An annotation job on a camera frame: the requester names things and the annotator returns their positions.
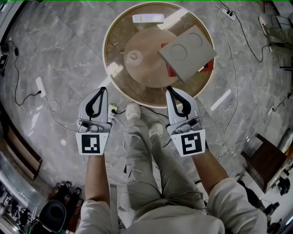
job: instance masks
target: green pants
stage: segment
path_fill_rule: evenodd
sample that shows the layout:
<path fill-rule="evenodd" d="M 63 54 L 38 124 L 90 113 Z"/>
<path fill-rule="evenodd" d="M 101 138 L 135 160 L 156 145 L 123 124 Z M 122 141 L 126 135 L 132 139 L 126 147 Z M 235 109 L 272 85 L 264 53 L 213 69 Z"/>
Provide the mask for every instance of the green pants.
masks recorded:
<path fill-rule="evenodd" d="M 272 45 L 271 48 L 274 52 L 293 56 L 293 28 L 281 29 L 266 26 L 266 33 L 270 36 L 278 38 L 285 45 L 284 48 Z"/>

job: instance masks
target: black plug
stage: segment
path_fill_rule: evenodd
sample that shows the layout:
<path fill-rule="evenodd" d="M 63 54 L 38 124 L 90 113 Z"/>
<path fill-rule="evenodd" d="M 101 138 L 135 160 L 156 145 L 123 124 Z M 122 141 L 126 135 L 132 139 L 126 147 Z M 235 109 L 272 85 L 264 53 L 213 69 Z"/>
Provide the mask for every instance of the black plug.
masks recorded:
<path fill-rule="evenodd" d="M 15 54 L 15 56 L 18 56 L 18 48 L 17 47 L 15 47 L 15 49 L 14 49 L 14 54 Z"/>

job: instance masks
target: person's left arm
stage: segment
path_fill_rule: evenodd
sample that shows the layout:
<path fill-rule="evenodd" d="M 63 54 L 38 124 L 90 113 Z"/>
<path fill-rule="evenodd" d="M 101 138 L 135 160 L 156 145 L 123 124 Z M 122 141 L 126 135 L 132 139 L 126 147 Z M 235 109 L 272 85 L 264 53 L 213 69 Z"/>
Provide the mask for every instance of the person's left arm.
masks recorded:
<path fill-rule="evenodd" d="M 76 233 L 112 233 L 110 192 L 104 155 L 88 158 L 85 196 L 81 222 Z"/>

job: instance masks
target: white shoe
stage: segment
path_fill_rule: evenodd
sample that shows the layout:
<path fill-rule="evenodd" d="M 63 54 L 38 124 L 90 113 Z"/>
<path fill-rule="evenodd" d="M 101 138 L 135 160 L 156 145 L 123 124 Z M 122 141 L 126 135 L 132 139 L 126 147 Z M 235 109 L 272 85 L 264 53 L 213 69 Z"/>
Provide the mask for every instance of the white shoe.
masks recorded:
<path fill-rule="evenodd" d="M 125 115 L 126 115 L 127 120 L 130 120 L 135 117 L 140 118 L 141 117 L 141 107 L 137 103 L 132 102 L 127 105 Z"/>
<path fill-rule="evenodd" d="M 260 26 L 261 26 L 264 34 L 267 35 L 267 33 L 266 33 L 266 22 L 265 22 L 264 18 L 262 16 L 260 16 L 260 17 L 258 17 L 258 20 L 260 22 Z"/>
<path fill-rule="evenodd" d="M 157 134 L 160 137 L 163 135 L 163 125 L 159 122 L 155 122 L 152 124 L 151 128 L 148 130 L 148 137 L 150 138 L 152 135 Z"/>

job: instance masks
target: forearm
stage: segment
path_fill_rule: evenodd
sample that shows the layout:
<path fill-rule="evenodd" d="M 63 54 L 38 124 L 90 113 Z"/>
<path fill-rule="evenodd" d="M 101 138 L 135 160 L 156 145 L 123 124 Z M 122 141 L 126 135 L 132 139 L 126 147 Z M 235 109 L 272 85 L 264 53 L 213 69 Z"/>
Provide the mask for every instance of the forearm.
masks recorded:
<path fill-rule="evenodd" d="M 105 156 L 89 156 L 85 184 L 86 200 L 103 201 L 110 206 Z"/>
<path fill-rule="evenodd" d="M 202 154 L 194 155 L 192 159 L 207 194 L 210 194 L 211 190 L 218 182 L 229 178 L 225 169 L 208 149 Z"/>

